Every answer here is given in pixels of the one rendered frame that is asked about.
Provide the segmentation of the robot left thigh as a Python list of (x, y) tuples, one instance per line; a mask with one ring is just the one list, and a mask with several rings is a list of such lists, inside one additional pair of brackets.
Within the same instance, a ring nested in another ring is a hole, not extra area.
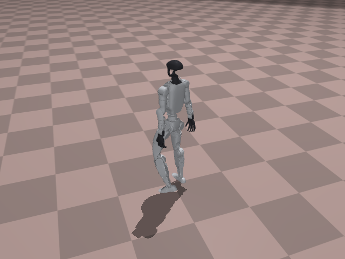
[[(170, 131), (171, 131), (171, 128), (166, 125), (165, 126), (165, 133), (164, 133), (164, 142), (165, 142), (165, 139), (167, 139), (169, 136), (170, 136)], [(158, 137), (158, 129), (154, 135), (154, 139), (153, 139), (153, 156), (154, 156), (154, 160), (156, 161), (157, 158), (161, 158), (163, 159), (164, 163), (166, 161), (166, 158), (164, 155), (161, 154), (161, 150), (163, 149), (163, 147), (160, 147), (158, 146), (158, 142), (156, 141)]]

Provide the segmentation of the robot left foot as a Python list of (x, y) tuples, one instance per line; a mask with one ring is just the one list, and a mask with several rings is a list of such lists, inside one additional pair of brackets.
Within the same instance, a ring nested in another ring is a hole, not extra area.
[(170, 185), (170, 188), (167, 188), (166, 186), (163, 188), (160, 188), (158, 191), (160, 193), (167, 193), (167, 192), (175, 192), (177, 191), (177, 187), (175, 185)]

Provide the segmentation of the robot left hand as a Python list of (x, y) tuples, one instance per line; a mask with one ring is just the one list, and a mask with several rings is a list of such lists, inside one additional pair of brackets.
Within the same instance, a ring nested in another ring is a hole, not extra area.
[(164, 145), (164, 131), (162, 131), (162, 135), (158, 134), (158, 137), (156, 139), (156, 141), (158, 142), (158, 146), (160, 147), (163, 147), (163, 148), (166, 148), (165, 145)]

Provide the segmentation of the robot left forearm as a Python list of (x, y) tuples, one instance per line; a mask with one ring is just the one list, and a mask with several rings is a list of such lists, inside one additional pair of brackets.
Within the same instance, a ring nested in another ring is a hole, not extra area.
[(161, 109), (158, 109), (156, 114), (158, 119), (158, 134), (162, 135), (162, 131), (165, 132), (165, 116), (163, 116)]

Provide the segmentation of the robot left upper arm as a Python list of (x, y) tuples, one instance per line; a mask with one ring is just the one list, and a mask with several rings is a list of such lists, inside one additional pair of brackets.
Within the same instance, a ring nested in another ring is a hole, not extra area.
[(163, 85), (159, 87), (158, 89), (158, 99), (159, 99), (159, 105), (163, 115), (165, 114), (166, 111), (166, 104), (167, 104), (167, 95), (169, 94), (169, 86), (168, 85)]

